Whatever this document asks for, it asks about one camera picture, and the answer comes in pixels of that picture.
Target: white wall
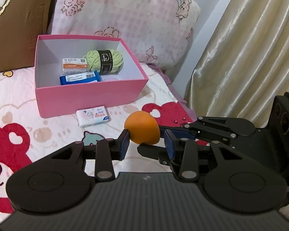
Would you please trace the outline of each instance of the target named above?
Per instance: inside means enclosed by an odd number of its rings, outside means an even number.
[[[172,81],[174,88],[184,97],[188,89],[193,69],[199,61],[216,26],[223,15],[230,0],[195,0],[201,8],[201,13],[194,32],[194,42],[187,54],[174,68],[166,74]]]

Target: brown cushion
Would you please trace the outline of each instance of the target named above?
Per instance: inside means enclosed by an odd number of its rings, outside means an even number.
[[[37,36],[46,33],[51,0],[0,0],[0,72],[34,66]]]

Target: white heart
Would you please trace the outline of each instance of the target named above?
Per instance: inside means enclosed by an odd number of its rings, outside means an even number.
[[[9,133],[8,137],[9,137],[11,143],[13,143],[13,144],[22,144],[22,137],[18,136],[14,132]]]
[[[160,118],[160,112],[157,109],[153,109],[150,113],[154,118]]]

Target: yarn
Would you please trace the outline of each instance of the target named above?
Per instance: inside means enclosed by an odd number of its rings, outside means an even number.
[[[123,64],[123,58],[119,51],[114,49],[108,49],[113,56],[113,67],[110,73],[117,72]],[[101,59],[97,50],[89,51],[86,55],[87,63],[90,71],[101,71]]]

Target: gold curtain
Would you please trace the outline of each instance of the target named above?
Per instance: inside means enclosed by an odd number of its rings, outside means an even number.
[[[266,125],[289,92],[289,0],[231,0],[195,67],[187,94],[198,116]]]

